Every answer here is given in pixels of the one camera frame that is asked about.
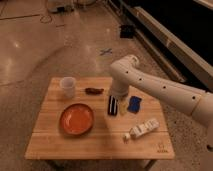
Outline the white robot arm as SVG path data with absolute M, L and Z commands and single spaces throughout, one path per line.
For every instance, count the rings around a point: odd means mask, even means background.
M 146 74 L 137 69 L 138 65 L 134 55 L 113 62 L 109 67 L 112 77 L 109 94 L 123 99 L 132 86 L 191 116 L 207 128 L 206 148 L 213 152 L 213 93 Z

